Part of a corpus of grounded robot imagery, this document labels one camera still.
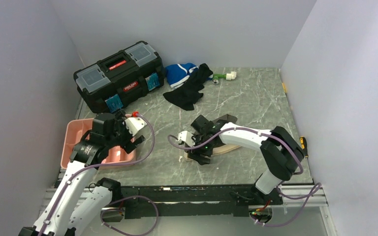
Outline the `olive underwear with beige waistband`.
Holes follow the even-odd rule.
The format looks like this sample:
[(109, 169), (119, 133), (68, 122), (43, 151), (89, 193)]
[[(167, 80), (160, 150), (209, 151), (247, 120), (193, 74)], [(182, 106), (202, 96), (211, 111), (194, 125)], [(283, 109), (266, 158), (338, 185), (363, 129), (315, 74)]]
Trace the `olive underwear with beige waistband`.
[[(235, 116), (232, 116), (232, 115), (229, 115), (229, 114), (226, 114), (226, 115), (223, 115), (223, 116), (221, 116), (221, 117), (219, 117), (219, 118), (217, 118), (217, 119), (223, 119), (223, 124), (225, 125), (226, 123), (229, 123), (229, 122), (231, 122), (231, 123), (235, 123), (236, 121), (237, 121), (237, 118), (235, 117)], [(223, 145), (221, 146), (221, 145), (219, 145), (218, 147), (215, 147), (214, 149), (213, 149), (213, 154), (211, 155), (211, 156), (215, 156), (215, 155), (219, 155), (219, 154), (224, 154), (224, 153), (227, 153), (227, 152), (229, 152), (229, 151), (232, 151), (232, 150), (235, 150), (235, 149), (237, 149), (237, 148), (239, 148), (239, 146), (237, 146), (237, 145), (231, 145), (231, 144), (224, 144), (223, 143)], [(191, 160), (191, 159), (189, 159), (189, 151), (190, 150), (184, 150), (184, 152), (185, 152), (185, 158), (187, 159), (187, 160)]]

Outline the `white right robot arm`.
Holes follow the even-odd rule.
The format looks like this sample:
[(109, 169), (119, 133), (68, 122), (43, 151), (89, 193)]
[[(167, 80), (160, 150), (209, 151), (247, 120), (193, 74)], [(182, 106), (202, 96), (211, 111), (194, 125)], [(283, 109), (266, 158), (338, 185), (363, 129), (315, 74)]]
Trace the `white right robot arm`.
[(254, 182), (251, 193), (254, 202), (263, 204), (279, 184), (303, 172), (299, 164), (307, 157), (307, 152), (305, 146), (297, 143), (281, 126), (253, 129), (237, 125), (236, 121), (231, 115), (215, 120), (200, 115), (191, 123), (195, 132), (182, 131), (178, 140), (185, 146), (187, 157), (200, 165), (209, 164), (210, 157), (219, 148), (240, 146), (260, 151), (267, 168)]

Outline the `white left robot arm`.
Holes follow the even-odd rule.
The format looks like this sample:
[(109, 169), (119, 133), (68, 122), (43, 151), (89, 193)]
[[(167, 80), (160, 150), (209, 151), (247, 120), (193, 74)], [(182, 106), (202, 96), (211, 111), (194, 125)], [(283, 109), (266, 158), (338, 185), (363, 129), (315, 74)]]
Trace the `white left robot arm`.
[(78, 203), (100, 167), (124, 166), (142, 162), (146, 157), (129, 162), (108, 162), (116, 150), (132, 153), (142, 143), (139, 131), (153, 126), (138, 112), (126, 115), (100, 113), (91, 120), (90, 129), (83, 132), (77, 143), (71, 145), (71, 154), (64, 177), (48, 206), (31, 227), (23, 227), (21, 236), (79, 236), (105, 206), (114, 207), (123, 202), (121, 184), (102, 178), (81, 204)]

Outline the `pink compartment tray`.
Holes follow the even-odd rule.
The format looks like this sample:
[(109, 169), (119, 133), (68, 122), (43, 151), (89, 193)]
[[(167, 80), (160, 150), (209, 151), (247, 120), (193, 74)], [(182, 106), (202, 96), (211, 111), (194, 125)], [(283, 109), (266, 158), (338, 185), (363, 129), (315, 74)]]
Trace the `pink compartment tray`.
[[(70, 156), (73, 147), (81, 140), (83, 134), (90, 130), (93, 126), (93, 118), (76, 119), (68, 123), (63, 144), (63, 151), (60, 166), (66, 169), (70, 162)], [(102, 161), (102, 164), (112, 163), (129, 163), (136, 160), (136, 151), (127, 154), (119, 146), (115, 146), (109, 150), (108, 156)]]

